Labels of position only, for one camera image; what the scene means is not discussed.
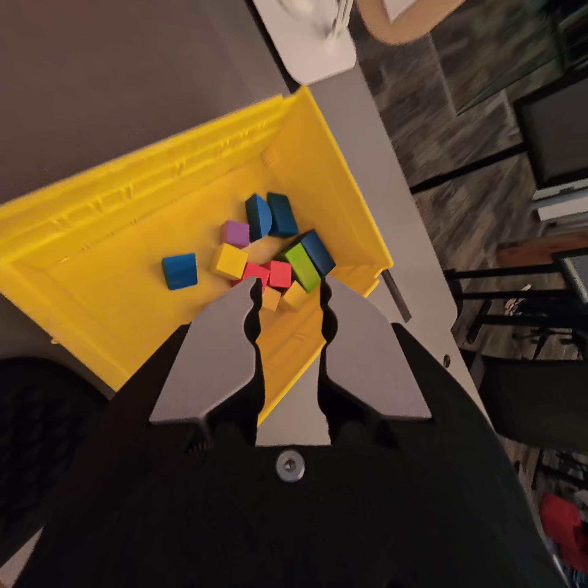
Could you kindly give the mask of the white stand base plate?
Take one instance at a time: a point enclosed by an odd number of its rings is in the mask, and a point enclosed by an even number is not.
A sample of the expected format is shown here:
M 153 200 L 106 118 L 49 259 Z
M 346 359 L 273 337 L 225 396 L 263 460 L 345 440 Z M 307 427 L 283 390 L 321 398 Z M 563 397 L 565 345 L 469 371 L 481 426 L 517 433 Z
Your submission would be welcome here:
M 254 1 L 286 70 L 311 85 L 352 70 L 356 48 L 348 30 L 353 1 Z

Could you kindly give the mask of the yellow plastic bin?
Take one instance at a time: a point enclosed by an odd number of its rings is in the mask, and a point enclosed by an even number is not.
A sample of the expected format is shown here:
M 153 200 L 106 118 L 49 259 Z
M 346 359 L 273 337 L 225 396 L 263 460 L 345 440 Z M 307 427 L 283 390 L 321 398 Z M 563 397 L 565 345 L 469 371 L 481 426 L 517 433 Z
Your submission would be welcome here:
M 393 260 L 307 87 L 277 95 L 1 206 L 1 293 L 112 390 L 231 282 L 210 271 L 246 199 L 289 198 L 334 277 L 367 297 Z M 161 260 L 195 253 L 196 286 Z

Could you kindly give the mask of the yellow wooden block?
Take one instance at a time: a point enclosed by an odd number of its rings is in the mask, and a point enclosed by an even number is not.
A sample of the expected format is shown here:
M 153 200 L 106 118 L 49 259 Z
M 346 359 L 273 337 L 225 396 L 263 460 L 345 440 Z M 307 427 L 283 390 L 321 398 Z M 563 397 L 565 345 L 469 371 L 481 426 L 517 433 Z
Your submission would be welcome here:
M 248 257 L 245 250 L 223 243 L 214 253 L 210 262 L 210 271 L 227 280 L 238 281 L 243 276 Z

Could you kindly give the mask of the blue rectangular block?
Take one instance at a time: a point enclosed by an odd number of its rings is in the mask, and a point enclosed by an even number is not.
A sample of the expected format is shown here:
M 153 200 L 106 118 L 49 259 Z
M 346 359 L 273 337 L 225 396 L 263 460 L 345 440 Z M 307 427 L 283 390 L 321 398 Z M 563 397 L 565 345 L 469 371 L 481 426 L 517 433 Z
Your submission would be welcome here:
M 289 198 L 284 194 L 268 192 L 266 201 L 272 216 L 269 236 L 290 238 L 298 235 L 298 224 Z

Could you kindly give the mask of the rolling display screen stand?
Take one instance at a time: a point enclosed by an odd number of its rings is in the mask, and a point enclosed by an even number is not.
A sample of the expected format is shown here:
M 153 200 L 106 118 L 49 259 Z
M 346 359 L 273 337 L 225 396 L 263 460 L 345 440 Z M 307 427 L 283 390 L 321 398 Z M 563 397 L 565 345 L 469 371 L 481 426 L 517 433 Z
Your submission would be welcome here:
M 587 179 L 587 76 L 547 84 L 513 109 L 537 188 Z

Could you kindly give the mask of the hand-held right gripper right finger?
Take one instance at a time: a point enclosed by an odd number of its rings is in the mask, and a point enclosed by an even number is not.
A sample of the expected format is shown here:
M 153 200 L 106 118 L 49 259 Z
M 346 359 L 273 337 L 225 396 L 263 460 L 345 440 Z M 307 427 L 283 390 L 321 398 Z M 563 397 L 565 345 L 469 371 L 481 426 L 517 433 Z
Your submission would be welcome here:
M 332 445 L 351 436 L 377 437 L 389 422 L 429 422 L 432 413 L 390 321 L 370 301 L 327 276 L 318 404 Z

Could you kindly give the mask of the blue half-cylinder block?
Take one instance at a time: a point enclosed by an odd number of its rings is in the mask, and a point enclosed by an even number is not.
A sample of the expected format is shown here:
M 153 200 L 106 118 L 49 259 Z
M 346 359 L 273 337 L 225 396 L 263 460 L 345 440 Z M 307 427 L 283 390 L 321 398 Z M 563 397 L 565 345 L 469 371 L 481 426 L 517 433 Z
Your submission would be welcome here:
M 245 208 L 250 242 L 253 243 L 268 236 L 273 222 L 268 203 L 254 193 L 245 202 Z

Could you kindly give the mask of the red wooden cube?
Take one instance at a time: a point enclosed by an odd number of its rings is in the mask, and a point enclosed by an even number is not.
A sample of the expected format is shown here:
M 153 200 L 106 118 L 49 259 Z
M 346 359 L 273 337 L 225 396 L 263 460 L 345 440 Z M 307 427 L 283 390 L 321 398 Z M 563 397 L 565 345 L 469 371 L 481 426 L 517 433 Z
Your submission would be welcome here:
M 266 287 L 275 290 L 288 290 L 292 284 L 292 266 L 288 262 L 271 260 L 261 265 L 268 273 Z
M 245 279 L 249 278 L 249 277 L 255 277 L 255 278 L 259 278 L 262 282 L 262 292 L 264 293 L 266 290 L 266 287 L 268 285 L 268 281 L 269 281 L 269 277 L 270 277 L 270 270 L 262 265 L 256 264 L 256 263 L 252 263 L 252 262 L 247 262 L 245 264 L 245 268 L 243 271 L 242 276 L 233 281 L 232 282 L 232 286 L 236 286 L 239 283 L 241 283 L 242 281 L 244 281 Z

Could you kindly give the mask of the dark blue wooden block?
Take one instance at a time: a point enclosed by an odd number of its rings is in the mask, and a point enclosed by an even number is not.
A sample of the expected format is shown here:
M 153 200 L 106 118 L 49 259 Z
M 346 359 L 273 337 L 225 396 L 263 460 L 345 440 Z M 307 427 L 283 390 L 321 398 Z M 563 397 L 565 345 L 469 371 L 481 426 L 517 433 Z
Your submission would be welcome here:
M 299 244 L 304 248 L 320 277 L 326 277 L 335 268 L 336 264 L 332 255 L 315 229 L 299 234 L 286 246 L 286 250 Z

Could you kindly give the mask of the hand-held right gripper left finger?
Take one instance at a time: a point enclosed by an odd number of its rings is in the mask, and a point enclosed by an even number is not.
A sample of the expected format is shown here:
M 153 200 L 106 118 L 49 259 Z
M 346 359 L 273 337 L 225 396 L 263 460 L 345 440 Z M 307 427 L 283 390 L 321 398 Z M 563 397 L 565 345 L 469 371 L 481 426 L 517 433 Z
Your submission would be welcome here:
M 190 323 L 149 422 L 200 424 L 213 436 L 237 428 L 254 446 L 265 404 L 259 311 L 261 278 L 249 277 L 207 305 Z

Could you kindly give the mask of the green wooden block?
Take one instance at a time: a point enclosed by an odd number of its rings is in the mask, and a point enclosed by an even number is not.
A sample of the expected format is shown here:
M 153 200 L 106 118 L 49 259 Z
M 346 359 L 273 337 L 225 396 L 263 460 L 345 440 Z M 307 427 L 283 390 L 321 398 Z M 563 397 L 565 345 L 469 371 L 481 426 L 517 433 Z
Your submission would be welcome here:
M 273 260 L 289 263 L 293 277 L 306 293 L 311 293 L 320 285 L 321 276 L 301 243 L 286 247 Z

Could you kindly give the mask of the black metal stand legs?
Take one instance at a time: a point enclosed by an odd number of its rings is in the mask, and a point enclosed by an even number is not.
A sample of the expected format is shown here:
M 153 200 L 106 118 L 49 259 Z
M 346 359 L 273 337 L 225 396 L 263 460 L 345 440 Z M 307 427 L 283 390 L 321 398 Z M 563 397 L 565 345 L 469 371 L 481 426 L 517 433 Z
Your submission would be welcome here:
M 430 189 L 434 189 L 436 187 L 442 186 L 443 184 L 462 178 L 470 173 L 474 173 L 476 171 L 480 171 L 484 168 L 489 166 L 498 164 L 503 162 L 504 160 L 519 156 L 523 153 L 527 152 L 527 145 L 526 143 L 518 143 L 517 145 L 510 146 L 504 150 L 495 152 L 489 156 L 476 160 L 474 162 L 468 163 L 466 165 L 460 166 L 450 172 L 442 173 L 436 175 L 434 177 L 428 178 L 423 180 L 409 188 L 410 193 L 412 195 L 420 194 L 422 192 L 426 192 Z

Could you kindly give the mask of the black table strip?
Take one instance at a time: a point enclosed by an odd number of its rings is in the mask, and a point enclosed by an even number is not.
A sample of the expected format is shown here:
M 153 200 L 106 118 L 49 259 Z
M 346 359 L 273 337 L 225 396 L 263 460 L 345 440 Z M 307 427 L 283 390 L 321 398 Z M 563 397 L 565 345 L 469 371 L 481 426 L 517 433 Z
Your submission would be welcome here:
M 390 269 L 385 269 L 381 273 L 381 277 L 384 283 L 386 284 L 386 288 L 388 289 L 391 297 L 393 298 L 396 307 L 398 308 L 402 320 L 405 323 L 408 323 L 408 321 L 412 318 L 412 314 L 408 308 L 408 305 L 406 304 L 405 299 L 401 294 L 400 289 L 398 288 L 396 282 L 393 279 Z

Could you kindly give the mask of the red storage tote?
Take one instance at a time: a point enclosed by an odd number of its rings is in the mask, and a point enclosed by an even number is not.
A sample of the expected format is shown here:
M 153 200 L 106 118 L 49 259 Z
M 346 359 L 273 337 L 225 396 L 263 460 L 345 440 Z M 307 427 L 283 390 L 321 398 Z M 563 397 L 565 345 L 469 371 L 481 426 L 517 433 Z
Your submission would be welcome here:
M 557 545 L 561 561 L 587 575 L 587 524 L 577 505 L 544 492 L 540 518 L 545 533 Z

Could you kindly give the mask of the purple wooden cube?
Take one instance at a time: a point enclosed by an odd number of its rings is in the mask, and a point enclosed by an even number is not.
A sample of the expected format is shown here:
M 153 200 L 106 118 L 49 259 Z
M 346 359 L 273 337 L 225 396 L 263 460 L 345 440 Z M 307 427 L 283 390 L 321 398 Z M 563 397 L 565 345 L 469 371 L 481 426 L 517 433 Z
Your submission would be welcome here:
M 247 223 L 227 220 L 220 229 L 220 243 L 244 249 L 251 243 L 250 226 Z

